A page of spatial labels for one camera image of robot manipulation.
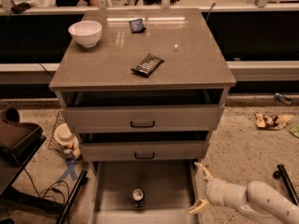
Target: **bowl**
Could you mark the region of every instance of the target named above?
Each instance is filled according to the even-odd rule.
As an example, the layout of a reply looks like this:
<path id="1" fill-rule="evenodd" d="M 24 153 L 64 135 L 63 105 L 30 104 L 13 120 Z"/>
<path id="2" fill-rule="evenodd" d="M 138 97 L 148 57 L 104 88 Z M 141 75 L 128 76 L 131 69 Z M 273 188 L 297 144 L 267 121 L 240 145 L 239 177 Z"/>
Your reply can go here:
<path id="1" fill-rule="evenodd" d="M 92 48 L 101 39 L 102 24 L 97 21 L 79 21 L 68 28 L 69 34 L 84 48 Z"/>

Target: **cabinet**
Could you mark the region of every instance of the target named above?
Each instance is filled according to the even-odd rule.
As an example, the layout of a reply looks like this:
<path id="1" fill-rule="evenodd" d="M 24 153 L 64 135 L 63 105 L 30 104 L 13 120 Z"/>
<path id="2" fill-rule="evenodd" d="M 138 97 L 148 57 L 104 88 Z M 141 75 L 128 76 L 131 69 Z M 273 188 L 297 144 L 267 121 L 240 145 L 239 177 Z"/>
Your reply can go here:
<path id="1" fill-rule="evenodd" d="M 132 34 L 129 20 L 140 18 L 147 29 Z M 196 223 L 182 212 L 195 195 L 186 163 L 205 157 L 235 84 L 200 10 L 88 11 L 83 20 L 100 21 L 102 38 L 91 49 L 72 41 L 50 88 L 97 176 L 91 223 L 120 223 L 120 213 L 122 223 Z M 133 74 L 149 53 L 165 62 L 148 78 Z M 133 187 L 151 193 L 143 212 L 130 205 Z M 160 188 L 169 202 L 159 204 Z"/>

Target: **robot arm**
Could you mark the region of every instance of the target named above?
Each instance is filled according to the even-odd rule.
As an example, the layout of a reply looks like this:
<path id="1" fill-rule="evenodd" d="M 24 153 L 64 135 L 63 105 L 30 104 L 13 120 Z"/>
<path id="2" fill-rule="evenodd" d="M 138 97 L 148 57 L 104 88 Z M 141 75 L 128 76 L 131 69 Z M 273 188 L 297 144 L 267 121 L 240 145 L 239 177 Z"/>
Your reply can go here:
<path id="1" fill-rule="evenodd" d="M 231 207 L 261 224 L 274 224 L 278 219 L 286 224 L 299 223 L 299 207 L 267 184 L 260 181 L 250 182 L 247 186 L 231 184 L 213 177 L 201 163 L 195 165 L 206 173 L 206 200 L 198 199 L 188 214 L 202 212 L 213 204 Z"/>

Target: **cabinet top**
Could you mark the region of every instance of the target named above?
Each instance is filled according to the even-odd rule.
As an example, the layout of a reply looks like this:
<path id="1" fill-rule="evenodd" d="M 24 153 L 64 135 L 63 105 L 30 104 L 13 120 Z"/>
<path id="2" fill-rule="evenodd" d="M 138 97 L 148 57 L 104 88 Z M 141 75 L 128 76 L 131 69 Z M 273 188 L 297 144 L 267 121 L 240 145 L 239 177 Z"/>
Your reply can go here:
<path id="1" fill-rule="evenodd" d="M 131 20 L 143 19 L 144 33 L 133 34 Z M 85 49 L 71 41 L 50 83 L 53 91 L 188 89 L 231 87 L 235 78 L 197 8 L 87 11 L 103 33 Z M 150 77 L 131 68 L 149 54 L 164 59 Z"/>

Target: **drawer handle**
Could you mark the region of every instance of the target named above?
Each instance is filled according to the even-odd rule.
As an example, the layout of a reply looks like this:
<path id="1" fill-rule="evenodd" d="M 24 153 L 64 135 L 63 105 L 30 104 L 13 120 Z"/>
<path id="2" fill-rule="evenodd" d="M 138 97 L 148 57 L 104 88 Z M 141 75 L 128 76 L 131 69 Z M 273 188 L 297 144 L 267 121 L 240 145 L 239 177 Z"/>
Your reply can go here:
<path id="1" fill-rule="evenodd" d="M 152 160 L 155 158 L 155 153 L 153 152 L 150 155 L 138 155 L 137 153 L 135 153 L 134 156 L 137 160 Z"/>
<path id="2" fill-rule="evenodd" d="M 130 125 L 132 128 L 152 128 L 156 125 L 156 122 L 155 120 L 153 120 L 151 123 L 147 123 L 145 121 L 140 121 L 140 122 L 131 121 Z"/>

